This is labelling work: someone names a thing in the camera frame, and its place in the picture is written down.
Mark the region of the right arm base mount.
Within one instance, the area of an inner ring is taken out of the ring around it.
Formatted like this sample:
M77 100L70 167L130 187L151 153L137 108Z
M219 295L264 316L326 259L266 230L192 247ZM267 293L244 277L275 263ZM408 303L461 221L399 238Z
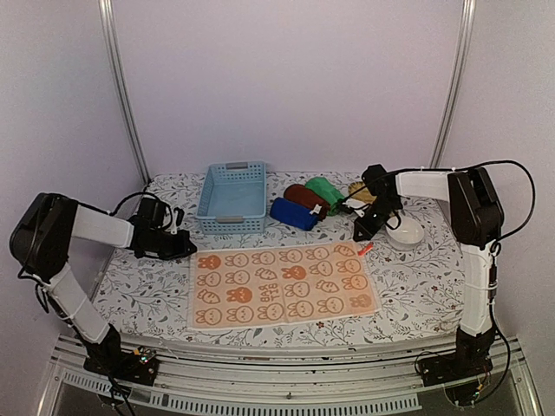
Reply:
M491 343L457 341L449 354L429 353L415 360L416 372L425 387L487 374L493 369Z

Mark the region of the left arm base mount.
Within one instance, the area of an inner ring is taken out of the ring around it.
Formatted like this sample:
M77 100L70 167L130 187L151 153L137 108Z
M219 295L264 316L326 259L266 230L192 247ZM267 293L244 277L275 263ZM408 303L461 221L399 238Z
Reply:
M156 358L144 362L140 355L125 352L119 338L106 338L99 344L85 341L84 346L88 355L83 365L85 370L115 380L149 387L154 385L160 364Z

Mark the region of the orange bunny pattern towel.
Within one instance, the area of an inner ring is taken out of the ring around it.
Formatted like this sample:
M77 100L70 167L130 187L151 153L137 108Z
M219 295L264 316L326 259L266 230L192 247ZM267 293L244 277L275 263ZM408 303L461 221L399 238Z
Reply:
M382 308L353 242L201 251L190 279L187 320L195 330L320 322Z

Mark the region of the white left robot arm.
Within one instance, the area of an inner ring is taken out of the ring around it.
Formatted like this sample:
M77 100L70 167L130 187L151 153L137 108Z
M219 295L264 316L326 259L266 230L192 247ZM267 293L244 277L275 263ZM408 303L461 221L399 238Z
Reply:
M54 309L79 336L90 358L111 376L129 367L119 331L93 306L69 264L73 239L131 250L137 258L187 258L197 247L180 228L184 212L151 192L136 192L139 206L129 219L57 193L40 193L10 236L20 263L18 278L35 283L44 309Z

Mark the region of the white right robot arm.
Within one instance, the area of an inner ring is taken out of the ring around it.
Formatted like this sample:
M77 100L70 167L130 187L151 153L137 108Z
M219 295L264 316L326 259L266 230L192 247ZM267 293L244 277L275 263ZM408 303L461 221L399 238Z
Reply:
M483 167L413 169L388 172L381 165L362 174L364 188L375 201L355 220L353 239L369 241L402 208L402 198L431 198L448 203L452 234L463 257L464 308L457 328L455 352L448 370L466 378L488 356L496 325L493 299L497 290L496 244L504 212Z

